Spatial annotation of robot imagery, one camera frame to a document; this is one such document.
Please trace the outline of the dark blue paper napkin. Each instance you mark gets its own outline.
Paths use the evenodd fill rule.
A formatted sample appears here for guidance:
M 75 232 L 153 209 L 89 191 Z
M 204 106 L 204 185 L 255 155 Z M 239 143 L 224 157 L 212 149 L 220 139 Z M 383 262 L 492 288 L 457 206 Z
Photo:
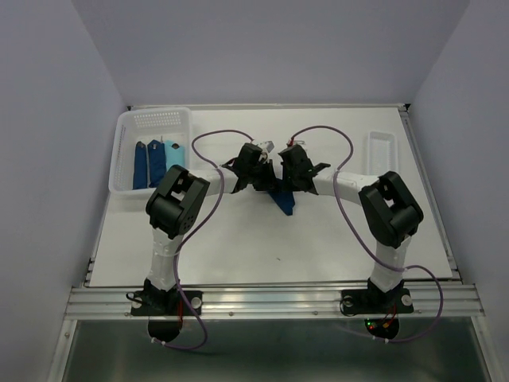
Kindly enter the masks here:
M 286 215 L 292 216 L 295 207 L 295 199 L 293 193 L 290 191 L 271 191 L 268 192 L 272 201 L 279 207 L 279 209 Z

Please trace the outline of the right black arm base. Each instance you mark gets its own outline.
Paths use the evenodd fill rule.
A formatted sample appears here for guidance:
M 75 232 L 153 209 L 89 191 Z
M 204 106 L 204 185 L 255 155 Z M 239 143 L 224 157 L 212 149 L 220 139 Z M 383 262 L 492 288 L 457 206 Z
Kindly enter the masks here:
M 410 291 L 396 287 L 382 292 L 369 285 L 366 289 L 351 289 L 341 292 L 340 312 L 347 316 L 367 315 L 364 325 L 369 334 L 383 340 L 394 340 L 398 334 L 400 314 L 414 312 Z

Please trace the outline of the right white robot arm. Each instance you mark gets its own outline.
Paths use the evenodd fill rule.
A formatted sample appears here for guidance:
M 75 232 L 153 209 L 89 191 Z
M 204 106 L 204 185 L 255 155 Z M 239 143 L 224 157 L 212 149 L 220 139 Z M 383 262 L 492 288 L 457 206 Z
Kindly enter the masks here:
M 298 191 L 336 198 L 348 227 L 365 248 L 359 233 L 349 220 L 343 201 L 362 207 L 367 226 L 375 238 L 375 251 L 368 255 L 375 261 L 367 287 L 350 290 L 344 297 L 348 314 L 381 313 L 402 303 L 406 293 L 402 273 L 411 236 L 423 221 L 423 211 L 405 182 L 394 171 L 381 176 L 328 171 L 329 164 L 314 165 L 299 145 L 279 153 L 282 159 L 283 185 Z

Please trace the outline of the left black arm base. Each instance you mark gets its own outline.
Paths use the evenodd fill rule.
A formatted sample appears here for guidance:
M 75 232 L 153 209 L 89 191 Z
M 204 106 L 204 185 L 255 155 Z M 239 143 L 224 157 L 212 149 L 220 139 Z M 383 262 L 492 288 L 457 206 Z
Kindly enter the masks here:
M 143 290 L 127 292 L 126 299 L 131 304 L 132 316 L 149 319 L 148 334 L 154 342 L 182 348 L 182 345 L 173 344 L 173 341 L 183 330 L 184 318 L 193 314 L 175 288 L 157 302 L 150 301 Z

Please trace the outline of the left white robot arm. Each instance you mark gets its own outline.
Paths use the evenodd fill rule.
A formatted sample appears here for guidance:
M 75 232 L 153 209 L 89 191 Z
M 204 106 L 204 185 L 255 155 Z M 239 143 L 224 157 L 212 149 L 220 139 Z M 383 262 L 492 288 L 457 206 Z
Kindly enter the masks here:
M 194 173 L 172 166 L 146 204 L 153 233 L 153 254 L 143 288 L 131 298 L 131 313 L 139 316 L 169 316 L 182 303 L 177 289 L 176 268 L 181 246 L 199 218 L 206 197 L 237 193 L 248 185 L 273 190 L 277 185 L 268 154 L 271 141 L 249 142 L 236 158 L 218 168 Z

